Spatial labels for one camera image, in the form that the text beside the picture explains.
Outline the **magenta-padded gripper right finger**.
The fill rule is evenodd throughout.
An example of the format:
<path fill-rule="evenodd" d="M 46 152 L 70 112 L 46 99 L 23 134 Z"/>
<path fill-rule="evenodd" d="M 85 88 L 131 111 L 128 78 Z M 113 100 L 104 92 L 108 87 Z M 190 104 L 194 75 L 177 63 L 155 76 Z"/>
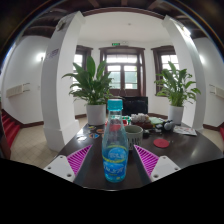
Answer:
<path fill-rule="evenodd" d="M 138 145 L 135 145 L 134 148 L 151 182 L 180 170 L 180 167 L 165 155 L 157 156 Z"/>

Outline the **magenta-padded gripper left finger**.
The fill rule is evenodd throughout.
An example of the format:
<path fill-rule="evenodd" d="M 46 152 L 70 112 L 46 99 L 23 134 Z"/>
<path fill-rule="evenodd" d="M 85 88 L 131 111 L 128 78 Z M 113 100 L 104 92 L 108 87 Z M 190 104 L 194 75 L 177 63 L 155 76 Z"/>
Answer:
<path fill-rule="evenodd" d="M 92 146 L 88 145 L 68 156 L 59 155 L 44 170 L 69 182 L 74 182 L 91 148 Z"/>

